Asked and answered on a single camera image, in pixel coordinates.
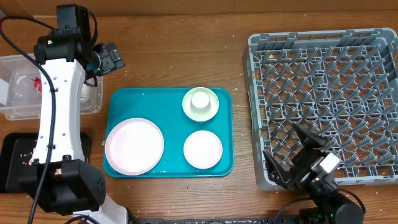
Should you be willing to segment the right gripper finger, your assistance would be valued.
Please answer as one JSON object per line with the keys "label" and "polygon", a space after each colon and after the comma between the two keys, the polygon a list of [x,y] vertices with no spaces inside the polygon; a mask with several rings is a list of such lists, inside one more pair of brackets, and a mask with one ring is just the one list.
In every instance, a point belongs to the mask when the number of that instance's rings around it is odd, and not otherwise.
{"label": "right gripper finger", "polygon": [[266,150],[263,150],[263,155],[266,161],[268,176],[271,181],[277,185],[288,189],[288,182],[291,178],[288,171],[286,171]]}
{"label": "right gripper finger", "polygon": [[317,135],[297,123],[293,124],[293,129],[303,147],[307,149],[319,149],[328,143],[327,138]]}

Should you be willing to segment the white tissue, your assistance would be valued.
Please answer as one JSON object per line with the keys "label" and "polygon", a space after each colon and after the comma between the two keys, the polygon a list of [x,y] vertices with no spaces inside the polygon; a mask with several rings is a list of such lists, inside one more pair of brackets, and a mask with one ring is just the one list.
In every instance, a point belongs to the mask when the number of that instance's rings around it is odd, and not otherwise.
{"label": "white tissue", "polygon": [[89,97],[90,97],[90,87],[87,86],[86,84],[83,84],[81,89],[80,101],[85,102],[88,100]]}

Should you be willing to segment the red snack wrapper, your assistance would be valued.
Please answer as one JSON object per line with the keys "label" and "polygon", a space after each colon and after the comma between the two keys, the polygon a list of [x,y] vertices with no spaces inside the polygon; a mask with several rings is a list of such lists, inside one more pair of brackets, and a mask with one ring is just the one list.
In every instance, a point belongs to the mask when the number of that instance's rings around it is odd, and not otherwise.
{"label": "red snack wrapper", "polygon": [[37,92],[42,94],[42,82],[41,82],[41,79],[39,77],[35,77],[34,79],[32,79],[32,81],[34,82],[34,88],[37,90]]}

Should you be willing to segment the small white plate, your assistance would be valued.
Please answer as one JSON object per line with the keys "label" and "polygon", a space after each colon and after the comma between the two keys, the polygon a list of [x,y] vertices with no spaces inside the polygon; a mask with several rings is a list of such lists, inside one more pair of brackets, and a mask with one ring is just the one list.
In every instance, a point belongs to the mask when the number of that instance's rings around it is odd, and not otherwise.
{"label": "small white plate", "polygon": [[221,159],[223,145],[217,135],[210,131],[195,131],[183,145],[186,161],[197,169],[214,167]]}

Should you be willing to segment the large white plate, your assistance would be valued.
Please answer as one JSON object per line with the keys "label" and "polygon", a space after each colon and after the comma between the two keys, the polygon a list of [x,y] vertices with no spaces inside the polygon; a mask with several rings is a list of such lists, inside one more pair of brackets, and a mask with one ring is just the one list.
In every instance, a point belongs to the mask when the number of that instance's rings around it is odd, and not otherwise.
{"label": "large white plate", "polygon": [[123,175],[141,175],[154,168],[164,152],[161,130],[144,118],[130,118],[117,124],[105,142],[110,166]]}

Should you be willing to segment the white saucer bowl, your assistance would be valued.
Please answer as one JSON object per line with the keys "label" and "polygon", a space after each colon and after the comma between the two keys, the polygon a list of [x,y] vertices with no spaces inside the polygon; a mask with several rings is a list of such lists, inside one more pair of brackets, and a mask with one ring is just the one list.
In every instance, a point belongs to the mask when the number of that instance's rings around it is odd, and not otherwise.
{"label": "white saucer bowl", "polygon": [[[205,109],[196,109],[191,104],[192,95],[198,91],[203,91],[208,94],[210,104]],[[205,122],[212,119],[218,112],[219,99],[216,93],[209,88],[196,87],[188,90],[182,100],[182,109],[187,117],[196,122]]]}

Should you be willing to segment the white upside-down cup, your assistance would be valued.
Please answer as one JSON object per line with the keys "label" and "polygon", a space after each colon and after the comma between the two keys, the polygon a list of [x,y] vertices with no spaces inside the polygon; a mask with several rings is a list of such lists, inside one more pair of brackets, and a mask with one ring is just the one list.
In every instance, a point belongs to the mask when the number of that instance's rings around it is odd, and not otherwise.
{"label": "white upside-down cup", "polygon": [[198,91],[192,95],[191,104],[196,109],[205,109],[210,104],[210,98],[207,93]]}

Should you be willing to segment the rice and peanuts food waste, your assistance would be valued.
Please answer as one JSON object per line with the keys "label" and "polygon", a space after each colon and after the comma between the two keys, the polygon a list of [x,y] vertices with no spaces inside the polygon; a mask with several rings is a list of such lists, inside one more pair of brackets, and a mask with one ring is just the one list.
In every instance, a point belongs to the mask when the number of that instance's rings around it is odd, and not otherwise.
{"label": "rice and peanuts food waste", "polygon": [[[27,159],[27,162],[23,162],[23,165],[27,166],[32,166],[34,164],[36,165],[45,165],[46,160],[47,160],[47,154],[48,154],[48,149],[39,149],[38,147],[34,147],[30,153],[24,152],[21,155],[23,156],[24,159]],[[63,154],[57,150],[57,149],[52,149],[50,159],[49,159],[49,164],[54,164],[55,162],[61,162],[62,161]]]}

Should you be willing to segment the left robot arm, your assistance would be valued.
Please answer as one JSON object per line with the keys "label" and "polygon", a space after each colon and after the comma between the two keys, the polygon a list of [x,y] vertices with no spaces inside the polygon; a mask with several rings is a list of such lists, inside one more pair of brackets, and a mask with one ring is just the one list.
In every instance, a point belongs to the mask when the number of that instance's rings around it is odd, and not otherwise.
{"label": "left robot arm", "polygon": [[113,43],[97,43],[94,14],[76,4],[57,7],[57,27],[39,38],[34,60],[41,74],[40,128],[32,163],[19,183],[33,207],[71,221],[134,223],[131,212],[106,193],[103,173],[86,161],[81,145],[81,91],[123,68]]}

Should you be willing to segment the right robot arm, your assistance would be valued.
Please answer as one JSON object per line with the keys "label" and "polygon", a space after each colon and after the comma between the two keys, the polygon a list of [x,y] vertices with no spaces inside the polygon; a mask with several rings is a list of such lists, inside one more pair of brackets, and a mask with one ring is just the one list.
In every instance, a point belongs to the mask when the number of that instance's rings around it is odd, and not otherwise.
{"label": "right robot arm", "polygon": [[[293,157],[293,168],[286,171],[267,151],[263,152],[269,178],[285,189],[300,189],[308,194],[286,203],[274,223],[362,223],[366,214],[364,203],[354,193],[338,187],[333,176],[342,163],[334,153],[322,152],[328,140],[293,124],[303,148]],[[313,201],[315,207],[303,208],[294,217],[283,217],[284,210],[294,203]]]}

